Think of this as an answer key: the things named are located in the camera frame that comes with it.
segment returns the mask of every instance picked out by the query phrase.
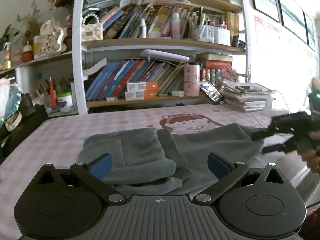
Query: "white plastic cup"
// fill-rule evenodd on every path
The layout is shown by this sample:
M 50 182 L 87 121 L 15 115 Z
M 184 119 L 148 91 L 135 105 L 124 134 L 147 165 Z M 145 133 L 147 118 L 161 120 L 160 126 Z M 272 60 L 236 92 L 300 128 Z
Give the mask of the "white plastic cup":
M 60 112 L 67 113 L 73 111 L 72 95 L 71 92 L 57 95 L 58 106 Z

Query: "blue gripper pad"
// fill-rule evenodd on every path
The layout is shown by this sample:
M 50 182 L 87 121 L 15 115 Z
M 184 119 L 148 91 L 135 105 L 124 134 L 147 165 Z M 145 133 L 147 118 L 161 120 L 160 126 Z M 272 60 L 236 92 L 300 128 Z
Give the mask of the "blue gripper pad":
M 214 156 L 212 153 L 208 156 L 208 168 L 219 180 L 232 171 L 229 165 Z
M 87 169 L 91 175 L 102 180 L 112 169 L 112 156 L 107 153 L 101 155 L 87 164 Z

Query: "jar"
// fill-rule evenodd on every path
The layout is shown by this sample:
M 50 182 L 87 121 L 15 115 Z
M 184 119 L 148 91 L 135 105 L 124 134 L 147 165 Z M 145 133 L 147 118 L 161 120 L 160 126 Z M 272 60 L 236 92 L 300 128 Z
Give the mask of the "jar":
M 29 45 L 28 41 L 27 41 L 27 45 L 23 47 L 21 59 L 22 59 L 22 62 L 24 63 L 33 60 L 32 46 Z
M 57 94 L 57 100 L 58 100 L 58 106 L 59 106 L 60 112 L 66 113 L 66 112 L 73 111 L 71 92 Z

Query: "gray towel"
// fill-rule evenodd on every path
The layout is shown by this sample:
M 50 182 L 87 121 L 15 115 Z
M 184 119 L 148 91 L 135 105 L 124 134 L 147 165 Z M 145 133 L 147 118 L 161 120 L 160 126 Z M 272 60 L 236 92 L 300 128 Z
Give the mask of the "gray towel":
M 209 153 L 232 163 L 246 162 L 261 151 L 262 140 L 250 139 L 255 131 L 233 123 L 186 135 L 154 128 L 94 135 L 85 141 L 79 161 L 88 163 L 110 153 L 115 165 L 103 181 L 116 184 L 114 188 L 127 196 L 195 195 L 217 181 L 208 169 Z
M 244 127 L 237 123 L 201 133 L 173 135 L 177 149 L 188 160 L 192 176 L 180 188 L 169 195 L 196 195 L 217 181 L 209 171 L 207 159 L 211 152 L 218 153 L 228 161 L 246 162 L 261 152 L 263 141 L 253 142 L 250 135 L 257 131 L 254 127 Z
M 127 196 L 163 195 L 191 176 L 187 159 L 178 152 L 169 130 L 136 129 L 91 136 L 84 142 L 79 161 L 88 163 L 103 153 L 112 155 L 113 165 L 102 181 Z

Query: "white shelf frame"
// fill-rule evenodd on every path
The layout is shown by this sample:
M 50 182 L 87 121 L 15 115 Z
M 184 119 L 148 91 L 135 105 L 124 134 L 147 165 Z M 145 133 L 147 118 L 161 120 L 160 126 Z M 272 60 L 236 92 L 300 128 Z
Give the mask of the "white shelf frame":
M 226 52 L 218 49 L 205 49 L 205 52 L 231 54 L 231 55 L 245 55 L 246 56 L 246 75 L 251 67 L 251 37 L 250 37 L 250 21 L 248 8 L 250 7 L 250 0 L 242 0 L 242 12 L 244 15 L 244 25 L 246 34 L 246 51 L 245 52 Z M 96 51 L 113 51 L 113 50 L 130 50 L 130 49 L 170 49 L 170 50 L 189 50 L 201 51 L 202 48 L 189 47 L 189 46 L 170 46 L 168 45 L 129 45 L 129 46 L 108 46 L 87 49 L 81 43 L 81 22 L 82 22 L 82 9 L 84 0 L 75 0 L 73 8 L 73 23 L 72 23 L 72 61 L 73 61 L 73 76 L 75 81 L 76 100 L 79 115 L 87 114 L 88 108 L 85 100 L 85 91 L 83 83 L 83 66 L 82 66 L 82 52 L 96 52 Z

